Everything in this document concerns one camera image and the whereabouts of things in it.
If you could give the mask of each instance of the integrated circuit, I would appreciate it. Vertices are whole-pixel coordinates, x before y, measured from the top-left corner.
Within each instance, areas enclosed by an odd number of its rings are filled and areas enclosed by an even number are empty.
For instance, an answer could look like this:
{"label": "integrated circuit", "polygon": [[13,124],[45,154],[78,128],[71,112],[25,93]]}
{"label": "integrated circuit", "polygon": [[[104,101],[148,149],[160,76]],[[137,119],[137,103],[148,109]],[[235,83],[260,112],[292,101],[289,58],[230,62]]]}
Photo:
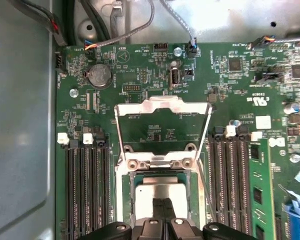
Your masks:
{"label": "integrated circuit", "polygon": [[264,240],[265,239],[265,231],[260,226],[255,226],[255,235],[258,240]]}
{"label": "integrated circuit", "polygon": [[230,72],[240,72],[241,68],[241,60],[239,57],[229,58],[229,71]]}
{"label": "integrated circuit", "polygon": [[259,145],[251,145],[251,158],[252,159],[260,159],[259,155]]}
{"label": "integrated circuit", "polygon": [[253,199],[258,204],[262,204],[262,191],[256,187],[253,188]]}
{"label": "integrated circuit", "polygon": [[294,79],[300,79],[300,64],[292,65],[292,78]]}

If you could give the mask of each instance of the cable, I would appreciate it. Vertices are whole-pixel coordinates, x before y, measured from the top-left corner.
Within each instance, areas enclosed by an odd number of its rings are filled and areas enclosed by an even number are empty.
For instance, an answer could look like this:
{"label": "cable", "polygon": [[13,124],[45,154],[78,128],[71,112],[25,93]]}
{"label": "cable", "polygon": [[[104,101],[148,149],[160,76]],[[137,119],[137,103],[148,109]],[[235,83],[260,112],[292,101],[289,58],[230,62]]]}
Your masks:
{"label": "cable", "polygon": [[98,11],[95,9],[95,7],[91,4],[90,1],[88,1],[88,4],[89,4],[90,8],[92,9],[93,14],[94,14],[95,17],[96,17],[96,20],[99,22],[99,25],[100,25],[100,27],[101,27],[101,30],[103,31],[103,34],[104,34],[104,36],[105,36],[105,39],[106,39],[106,40],[110,40],[111,37],[110,37],[109,31],[108,31],[108,29],[107,29],[107,26],[106,26],[104,20],[102,19],[102,17],[100,16],[100,14],[99,14]]}
{"label": "cable", "polygon": [[274,42],[275,42],[275,43],[293,43],[293,42],[300,42],[300,37],[275,39]]}
{"label": "cable", "polygon": [[174,17],[174,19],[183,27],[183,29],[189,33],[190,43],[192,46],[194,46],[196,44],[196,40],[186,21],[173,10],[173,8],[169,5],[169,3],[166,0],[160,0],[160,2],[164,6],[164,8]]}
{"label": "cable", "polygon": [[147,28],[150,26],[150,24],[152,23],[152,21],[154,20],[154,16],[155,16],[155,5],[154,5],[154,2],[153,0],[147,0],[151,6],[151,15],[150,15],[150,18],[149,20],[143,24],[142,26],[139,26],[133,30],[131,30],[130,32],[128,33],[125,33],[121,36],[118,36],[118,37],[115,37],[111,40],[107,40],[107,41],[103,41],[103,42],[99,42],[99,43],[95,43],[95,44],[91,44],[89,46],[87,46],[85,48],[85,50],[88,50],[88,49],[92,49],[92,48],[96,48],[96,47],[103,47],[103,46],[106,46],[106,45],[109,45],[109,44],[113,44],[115,42],[118,42],[118,41],[121,41],[121,40],[124,40],[124,39],[127,39],[129,37],[131,37],[132,35],[142,31],[143,29]]}
{"label": "cable", "polygon": [[75,0],[63,0],[62,1],[63,12],[62,20],[65,26],[66,38],[71,46],[77,45],[75,35]]}
{"label": "cable", "polygon": [[91,5],[89,0],[81,0],[81,5],[88,15],[89,19],[94,26],[94,29],[97,34],[97,38],[99,42],[106,41],[110,39],[110,35],[108,29],[106,27],[105,22],[102,17],[99,15],[97,10]]}
{"label": "cable", "polygon": [[29,6],[23,4],[19,0],[7,0],[14,8],[19,10],[24,15],[28,16],[29,18],[35,20],[39,24],[43,25],[49,32],[53,33],[54,28],[51,24],[51,22],[41,14],[39,14],[37,11],[31,9]]}
{"label": "cable", "polygon": [[39,24],[43,25],[50,33],[53,34],[56,43],[59,46],[66,46],[67,41],[63,34],[63,29],[58,20],[58,17],[52,12],[48,11],[42,6],[36,5],[28,0],[7,0],[15,9],[19,10],[24,15],[35,20]]}
{"label": "cable", "polygon": [[110,31],[111,31],[111,37],[117,38],[119,36],[118,33],[118,26],[117,26],[117,17],[122,17],[122,2],[121,0],[117,0],[114,3],[121,3],[121,8],[115,8],[112,4],[112,11],[110,14]]}

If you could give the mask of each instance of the blue connector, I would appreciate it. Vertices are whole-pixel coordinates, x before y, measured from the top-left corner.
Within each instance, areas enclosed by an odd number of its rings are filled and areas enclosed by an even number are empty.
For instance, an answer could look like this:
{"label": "blue connector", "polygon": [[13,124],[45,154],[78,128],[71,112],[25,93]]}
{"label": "blue connector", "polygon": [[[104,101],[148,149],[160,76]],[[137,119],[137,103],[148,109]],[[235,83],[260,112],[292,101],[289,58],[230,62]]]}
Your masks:
{"label": "blue connector", "polygon": [[289,215],[290,236],[292,240],[300,240],[300,195],[287,190],[295,197],[292,203],[285,205],[284,211]]}

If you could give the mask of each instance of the capacitor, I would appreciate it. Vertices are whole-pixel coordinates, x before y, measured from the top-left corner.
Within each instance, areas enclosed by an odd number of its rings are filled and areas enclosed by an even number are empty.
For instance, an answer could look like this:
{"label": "capacitor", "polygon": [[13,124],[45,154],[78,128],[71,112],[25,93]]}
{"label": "capacitor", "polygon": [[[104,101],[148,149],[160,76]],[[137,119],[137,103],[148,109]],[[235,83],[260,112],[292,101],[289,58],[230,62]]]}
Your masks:
{"label": "capacitor", "polygon": [[111,70],[104,64],[93,65],[84,73],[84,77],[99,90],[108,88],[113,82]]}
{"label": "capacitor", "polygon": [[241,122],[239,120],[230,120],[229,125],[235,126],[237,128],[241,125]]}
{"label": "capacitor", "polygon": [[180,57],[182,55],[182,49],[180,47],[176,47],[174,50],[173,50],[173,54],[176,56],[176,57]]}
{"label": "capacitor", "polygon": [[283,111],[285,114],[288,114],[288,115],[298,113],[300,111],[299,103],[293,102],[293,103],[287,104],[287,105],[285,105]]}
{"label": "capacitor", "polygon": [[294,164],[300,162],[300,155],[296,153],[292,153],[290,156],[290,161]]}

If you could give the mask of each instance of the chip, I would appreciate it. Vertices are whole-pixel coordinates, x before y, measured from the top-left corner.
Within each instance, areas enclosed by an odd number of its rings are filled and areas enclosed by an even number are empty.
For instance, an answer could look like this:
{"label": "chip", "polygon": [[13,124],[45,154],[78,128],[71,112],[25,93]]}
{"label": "chip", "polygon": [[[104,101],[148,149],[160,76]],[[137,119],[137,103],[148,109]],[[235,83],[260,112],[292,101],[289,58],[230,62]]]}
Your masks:
{"label": "chip", "polygon": [[294,79],[300,79],[300,64],[292,65],[291,69],[292,69],[292,77]]}
{"label": "chip", "polygon": [[251,145],[251,158],[259,159],[259,145]]}
{"label": "chip", "polygon": [[255,226],[255,236],[258,240],[264,240],[265,239],[265,231],[260,226]]}
{"label": "chip", "polygon": [[210,103],[215,103],[217,101],[217,94],[209,94],[208,98]]}
{"label": "chip", "polygon": [[229,58],[229,71],[238,72],[241,71],[241,60],[238,57]]}
{"label": "chip", "polygon": [[253,188],[253,199],[258,204],[262,204],[262,191],[256,187]]}
{"label": "chip", "polygon": [[153,140],[154,140],[155,142],[159,142],[159,141],[161,140],[160,134],[159,134],[159,133],[154,133],[154,134],[153,134]]}

